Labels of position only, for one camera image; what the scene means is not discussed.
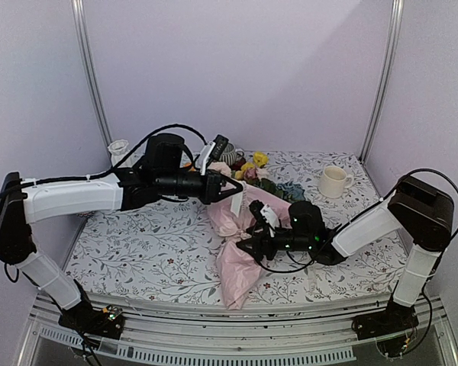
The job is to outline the mixed flower bouquet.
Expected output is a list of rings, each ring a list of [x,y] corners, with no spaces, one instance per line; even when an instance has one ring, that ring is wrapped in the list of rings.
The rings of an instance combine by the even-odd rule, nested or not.
[[[256,156],[254,156],[249,162],[247,161],[241,167],[240,171],[232,171],[230,165],[227,165],[225,162],[219,162],[219,160],[212,162],[208,168],[221,172],[226,176],[231,176],[239,182],[245,182],[254,187],[261,188],[264,191],[281,198],[277,192],[277,183],[269,178],[269,173],[266,169],[267,162],[268,156],[266,154],[256,152]]]

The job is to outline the pink wrapping paper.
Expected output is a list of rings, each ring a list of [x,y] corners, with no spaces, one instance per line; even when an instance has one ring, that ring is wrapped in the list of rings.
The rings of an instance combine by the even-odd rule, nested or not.
[[[243,240],[239,238],[239,234],[255,224],[249,208],[250,203],[255,200],[268,204],[282,224],[289,226],[290,203],[246,183],[242,193],[210,204],[207,208],[214,231],[225,239],[225,244],[216,258],[216,265],[221,279],[222,299],[229,310],[243,307],[249,292],[263,272],[250,255],[236,246],[237,242]]]

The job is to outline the white printed ribbon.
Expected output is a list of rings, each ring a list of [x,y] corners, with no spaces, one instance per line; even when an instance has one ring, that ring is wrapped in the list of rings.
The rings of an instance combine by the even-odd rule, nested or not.
[[[318,279],[316,278],[315,270],[311,267],[307,267],[304,272],[307,276],[307,286],[305,288],[305,296],[311,301],[317,299],[317,295],[320,294],[320,288],[318,286]]]

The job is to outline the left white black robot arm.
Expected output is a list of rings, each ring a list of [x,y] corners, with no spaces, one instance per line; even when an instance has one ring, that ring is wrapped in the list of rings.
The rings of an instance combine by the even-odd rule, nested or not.
[[[26,274],[49,294],[82,331],[98,325],[80,287],[58,264],[39,251],[31,224],[70,214],[100,210],[135,210],[159,200],[195,197],[213,204],[239,194],[242,184],[210,169],[227,139],[205,144],[198,159],[185,140],[173,133],[152,133],[142,142],[145,153],[131,167],[121,164],[93,176],[24,180],[7,174],[0,192],[0,260]]]

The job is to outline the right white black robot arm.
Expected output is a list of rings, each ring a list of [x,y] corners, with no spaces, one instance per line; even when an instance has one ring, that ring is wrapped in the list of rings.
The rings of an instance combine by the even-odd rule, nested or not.
[[[257,264],[273,260],[277,252],[307,252],[322,265],[337,265],[362,247],[403,229],[413,239],[405,270],[392,293],[393,305],[380,314],[385,332],[396,332],[407,323],[407,307],[415,304],[453,233],[451,196],[412,176],[403,176],[387,197],[354,217],[328,229],[320,208],[309,201],[289,206],[290,227],[261,201],[250,204],[256,222],[247,229],[250,238],[237,243]]]

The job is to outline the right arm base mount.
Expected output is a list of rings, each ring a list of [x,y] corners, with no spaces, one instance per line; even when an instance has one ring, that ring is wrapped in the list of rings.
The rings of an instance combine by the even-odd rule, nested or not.
[[[351,329],[359,340],[387,336],[419,324],[414,307],[390,303],[384,310],[355,316]]]

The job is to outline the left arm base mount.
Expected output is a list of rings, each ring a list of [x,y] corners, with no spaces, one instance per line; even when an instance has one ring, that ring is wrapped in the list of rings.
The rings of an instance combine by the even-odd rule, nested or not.
[[[119,340],[125,318],[117,310],[96,310],[89,303],[79,303],[61,310],[59,325],[78,333]]]

